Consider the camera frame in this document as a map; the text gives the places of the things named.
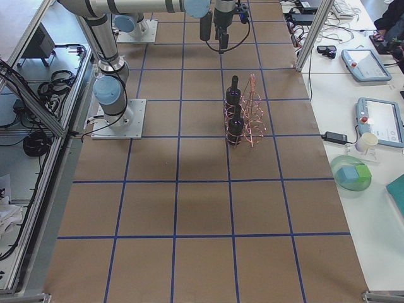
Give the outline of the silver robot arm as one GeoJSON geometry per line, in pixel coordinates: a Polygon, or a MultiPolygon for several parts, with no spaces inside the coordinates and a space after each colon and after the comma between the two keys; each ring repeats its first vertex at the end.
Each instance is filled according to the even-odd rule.
{"type": "Polygon", "coordinates": [[[76,18],[95,52],[97,71],[93,95],[104,112],[105,123],[112,128],[126,126],[133,117],[126,92],[129,68],[119,55],[110,17],[104,14],[76,18]]]}
{"type": "Polygon", "coordinates": [[[82,17],[92,35],[92,48],[102,58],[114,57],[117,45],[108,22],[108,15],[133,13],[179,13],[203,18],[210,10],[210,1],[60,1],[64,8],[82,17]]]}

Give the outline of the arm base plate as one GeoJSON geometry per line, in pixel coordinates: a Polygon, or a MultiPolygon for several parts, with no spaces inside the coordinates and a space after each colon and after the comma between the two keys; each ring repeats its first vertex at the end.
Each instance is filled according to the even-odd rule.
{"type": "Polygon", "coordinates": [[[142,20],[134,23],[131,20],[127,25],[118,26],[118,44],[149,44],[155,43],[158,20],[142,20]]]}
{"type": "Polygon", "coordinates": [[[96,119],[93,124],[94,132],[91,138],[94,140],[125,140],[142,138],[143,125],[146,112],[146,99],[129,99],[128,107],[124,115],[116,122],[119,116],[104,116],[104,111],[98,105],[97,115],[102,117],[96,119]]]}

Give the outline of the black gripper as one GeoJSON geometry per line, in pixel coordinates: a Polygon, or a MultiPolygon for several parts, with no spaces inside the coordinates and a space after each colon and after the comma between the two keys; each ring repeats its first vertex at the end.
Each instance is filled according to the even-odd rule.
{"type": "Polygon", "coordinates": [[[219,53],[224,53],[228,48],[229,35],[227,28],[232,24],[235,6],[215,7],[213,22],[215,24],[215,40],[219,41],[219,53]]]}

